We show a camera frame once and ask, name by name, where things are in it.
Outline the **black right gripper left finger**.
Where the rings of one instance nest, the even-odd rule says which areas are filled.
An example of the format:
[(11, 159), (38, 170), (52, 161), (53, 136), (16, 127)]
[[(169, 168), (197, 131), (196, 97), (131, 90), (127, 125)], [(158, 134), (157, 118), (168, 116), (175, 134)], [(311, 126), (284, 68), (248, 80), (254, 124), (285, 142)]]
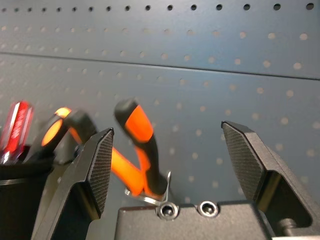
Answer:
[(84, 240), (105, 209), (113, 128), (93, 135), (68, 166), (34, 235), (36, 240)]

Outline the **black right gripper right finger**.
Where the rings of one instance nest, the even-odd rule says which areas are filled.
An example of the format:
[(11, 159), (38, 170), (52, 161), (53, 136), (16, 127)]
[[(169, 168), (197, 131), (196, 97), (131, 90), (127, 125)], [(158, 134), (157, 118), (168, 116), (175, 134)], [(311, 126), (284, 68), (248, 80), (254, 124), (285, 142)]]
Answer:
[(313, 229), (314, 201), (281, 157), (245, 125), (222, 121), (233, 170), (247, 200), (273, 229)]

